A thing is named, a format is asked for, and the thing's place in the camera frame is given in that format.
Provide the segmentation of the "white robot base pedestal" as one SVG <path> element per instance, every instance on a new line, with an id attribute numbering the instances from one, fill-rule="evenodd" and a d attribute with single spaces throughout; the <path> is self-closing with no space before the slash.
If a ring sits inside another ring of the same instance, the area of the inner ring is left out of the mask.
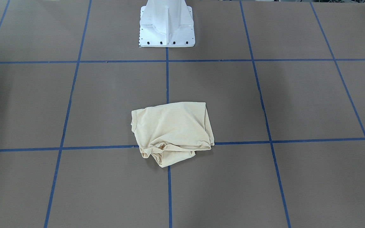
<path id="1" fill-rule="evenodd" d="M 193 9 L 184 0 L 148 0 L 140 8 L 139 24 L 142 48 L 195 46 Z"/>

